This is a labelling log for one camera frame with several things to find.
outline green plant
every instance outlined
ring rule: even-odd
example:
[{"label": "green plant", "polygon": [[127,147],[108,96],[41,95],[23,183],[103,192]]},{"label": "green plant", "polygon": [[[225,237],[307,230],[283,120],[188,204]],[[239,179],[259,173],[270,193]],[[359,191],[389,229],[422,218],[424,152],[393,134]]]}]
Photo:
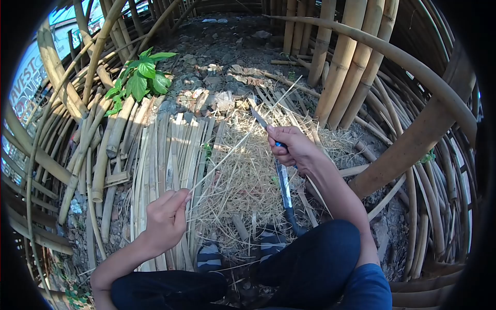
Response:
[{"label": "green plant", "polygon": [[67,296],[67,299],[69,300],[69,305],[71,305],[74,309],[79,310],[81,306],[86,304],[88,302],[88,297],[90,296],[89,292],[86,292],[84,294],[79,294],[77,290],[77,285],[72,286],[72,291],[71,290],[65,290],[65,295]]},{"label": "green plant", "polygon": [[[105,116],[118,113],[122,110],[122,97],[127,98],[133,95],[137,102],[152,91],[155,94],[166,94],[167,87],[171,86],[171,80],[165,77],[162,71],[155,70],[155,63],[166,58],[177,55],[177,53],[160,52],[150,55],[153,47],[139,54],[136,61],[128,61],[127,69],[119,76],[115,86],[107,92],[105,98],[112,98],[114,108],[107,111]],[[123,80],[127,79],[125,89]]]}]

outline finger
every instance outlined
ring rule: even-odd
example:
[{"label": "finger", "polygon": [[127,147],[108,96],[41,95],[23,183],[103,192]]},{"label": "finger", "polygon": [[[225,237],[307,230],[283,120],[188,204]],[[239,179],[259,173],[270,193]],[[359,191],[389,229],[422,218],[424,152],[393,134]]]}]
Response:
[{"label": "finger", "polygon": [[282,143],[290,146],[293,134],[285,132],[285,131],[289,130],[286,128],[287,127],[272,127],[271,125],[268,125],[267,126],[267,133],[275,141],[279,141],[279,142],[282,142]]},{"label": "finger", "polygon": [[273,146],[271,147],[272,154],[274,155],[287,155],[288,150],[283,146]]}]

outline forearm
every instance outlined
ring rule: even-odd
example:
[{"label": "forearm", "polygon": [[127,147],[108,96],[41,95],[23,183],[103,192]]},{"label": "forearm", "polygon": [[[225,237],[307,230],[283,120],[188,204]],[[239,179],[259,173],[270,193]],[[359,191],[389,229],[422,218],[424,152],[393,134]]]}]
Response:
[{"label": "forearm", "polygon": [[322,195],[332,217],[346,220],[360,231],[361,253],[357,267],[366,263],[380,265],[377,259],[377,248],[370,231],[367,211],[360,199],[324,154],[319,152],[311,162],[308,176]]}]

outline dark blue pants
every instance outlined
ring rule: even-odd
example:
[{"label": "dark blue pants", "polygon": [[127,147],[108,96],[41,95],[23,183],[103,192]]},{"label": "dark blue pants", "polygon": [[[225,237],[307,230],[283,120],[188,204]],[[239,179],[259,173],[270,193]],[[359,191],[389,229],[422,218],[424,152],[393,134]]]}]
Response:
[{"label": "dark blue pants", "polygon": [[[317,226],[262,262],[257,280],[279,289],[265,305],[322,309],[338,301],[360,255],[360,234],[351,223],[334,220]],[[211,304],[224,297],[226,279],[218,273],[133,272],[112,284],[119,310],[233,309]]]}]

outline bamboo pole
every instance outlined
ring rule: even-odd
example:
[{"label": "bamboo pole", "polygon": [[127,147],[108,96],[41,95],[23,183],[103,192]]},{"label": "bamboo pole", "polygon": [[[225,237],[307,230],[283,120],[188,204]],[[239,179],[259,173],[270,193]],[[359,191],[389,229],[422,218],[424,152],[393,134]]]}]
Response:
[{"label": "bamboo pole", "polygon": [[[468,100],[475,75],[459,43],[455,42],[451,61],[443,78],[461,96],[462,101]],[[440,104],[436,96],[433,96],[405,133],[348,185],[360,198],[370,195],[427,154],[454,122],[455,119],[446,105]]]},{"label": "bamboo pole", "polygon": [[[296,1],[288,0],[288,5],[286,8],[286,16],[293,17],[296,15]],[[295,23],[292,21],[286,21],[286,26],[284,28],[284,45],[282,52],[285,54],[291,53],[291,44],[293,43],[293,31],[295,29]]]},{"label": "bamboo pole", "polygon": [[[313,17],[314,9],[315,9],[315,0],[307,0],[306,15]],[[308,53],[312,26],[313,25],[311,24],[305,24],[305,27],[303,29],[302,45],[300,47],[300,54],[302,55],[306,55]]]},{"label": "bamboo pole", "polygon": [[[322,7],[320,9],[320,18],[334,21],[335,11],[336,0],[323,1]],[[329,42],[331,40],[331,34],[332,30],[329,28],[318,28],[317,39],[315,40],[315,50],[313,51],[313,58],[311,61],[310,73],[308,77],[308,84],[310,85],[310,87],[317,86],[318,78],[322,74],[325,58],[327,57],[327,49],[329,48]]]},{"label": "bamboo pole", "polygon": [[107,259],[107,254],[105,253],[105,248],[103,247],[102,237],[100,236],[100,231],[98,230],[98,222],[96,219],[95,205],[93,204],[93,199],[91,197],[91,168],[93,167],[91,163],[91,150],[88,149],[86,153],[86,189],[88,191],[88,209],[90,210],[91,224],[93,226],[93,233],[95,234],[96,243],[98,249],[100,250],[100,255],[102,259]]},{"label": "bamboo pole", "polygon": [[[362,31],[377,36],[384,9],[384,1],[385,0],[369,0],[367,2],[367,10],[365,12]],[[329,116],[328,123],[332,129],[338,127],[339,122],[345,114],[365,68],[367,67],[371,53],[372,49],[367,45],[363,43],[357,44],[350,68],[348,69],[341,91],[339,92],[336,103]]]},{"label": "bamboo pole", "polygon": [[123,104],[123,109],[119,112],[119,116],[112,128],[112,133],[110,134],[106,152],[109,158],[114,158],[117,156],[119,151],[119,144],[121,142],[121,137],[124,131],[124,127],[131,114],[132,107],[134,106],[134,99],[129,96]]},{"label": "bamboo pole", "polygon": [[174,32],[177,31],[179,26],[183,23],[183,21],[186,19],[186,17],[191,13],[191,11],[194,10],[194,8],[201,2],[201,0],[194,0],[194,2],[187,8],[186,11],[179,17],[178,21],[175,23],[174,27],[171,30],[171,34],[174,34]]},{"label": "bamboo pole", "polygon": [[[475,120],[475,117],[472,115],[472,112],[465,104],[466,100],[462,100],[460,96],[458,96],[456,91],[453,90],[453,88],[451,88],[443,79],[441,79],[430,68],[425,66],[413,56],[387,42],[384,42],[381,39],[378,39],[377,37],[341,23],[329,22],[319,18],[311,17],[269,17],[298,22],[308,22],[318,26],[329,27],[335,31],[351,37],[354,40],[367,44],[380,53],[383,53],[393,62],[397,63],[405,70],[412,73],[435,95],[436,98],[439,98],[439,101],[442,102],[442,105],[444,105],[445,109],[447,110],[446,113],[454,117],[455,121],[459,123],[463,132],[470,141],[471,146],[473,147],[475,145],[477,122]],[[465,85],[465,87],[470,88],[470,92],[472,92],[474,82],[475,79],[473,79],[473,81],[468,84],[466,83]]]},{"label": "bamboo pole", "polygon": [[157,22],[152,26],[152,29],[150,29],[150,31],[146,35],[146,38],[143,40],[143,42],[141,42],[141,45],[139,46],[139,49],[138,49],[139,52],[144,50],[145,46],[148,44],[148,42],[153,37],[155,32],[157,32],[157,30],[160,28],[160,26],[162,25],[164,20],[167,18],[167,16],[169,16],[169,14],[176,8],[176,6],[178,6],[178,4],[181,1],[182,0],[174,0],[174,2],[172,2],[171,5],[169,7],[167,7],[165,12],[157,19]]},{"label": "bamboo pole", "polygon": [[110,135],[114,124],[116,123],[117,114],[111,115],[103,134],[102,142],[100,144],[100,151],[98,152],[95,164],[95,175],[93,176],[93,186],[91,189],[91,196],[94,202],[103,202],[103,187],[105,185],[105,171],[107,167],[107,143],[109,142]]},{"label": "bamboo pole", "polygon": [[141,20],[139,20],[138,11],[136,9],[135,0],[129,0],[129,9],[131,10],[132,22],[134,24],[134,28],[136,29],[136,33],[138,37],[143,36],[145,33],[143,32],[143,25],[141,24]]},{"label": "bamboo pole", "polygon": [[[304,17],[307,9],[307,0],[298,0],[296,16]],[[293,31],[293,44],[291,46],[291,55],[296,56],[300,53],[300,47],[303,39],[303,28],[305,24],[297,22]]]},{"label": "bamboo pole", "polygon": [[[343,13],[343,24],[360,29],[364,21],[366,6],[366,0],[346,2]],[[336,102],[341,86],[343,85],[356,46],[357,41],[343,34],[339,35],[334,56],[332,57],[330,64],[330,78],[325,81],[321,99],[319,99],[315,110],[315,116],[318,118],[321,126],[325,125],[331,110],[334,107],[334,103]]]},{"label": "bamboo pole", "polygon": [[[33,149],[32,138],[28,135],[24,127],[21,125],[17,116],[15,115],[12,107],[6,108],[4,110],[5,120],[7,124],[14,133],[15,139],[19,142],[19,144],[24,149],[23,152],[26,152],[26,155],[30,155]],[[55,160],[53,160],[41,147],[37,147],[38,151],[36,152],[35,160],[38,164],[42,165],[43,168],[48,170],[50,174],[59,179],[64,184],[69,183],[70,173],[64,169],[61,165],[59,165]]]}]

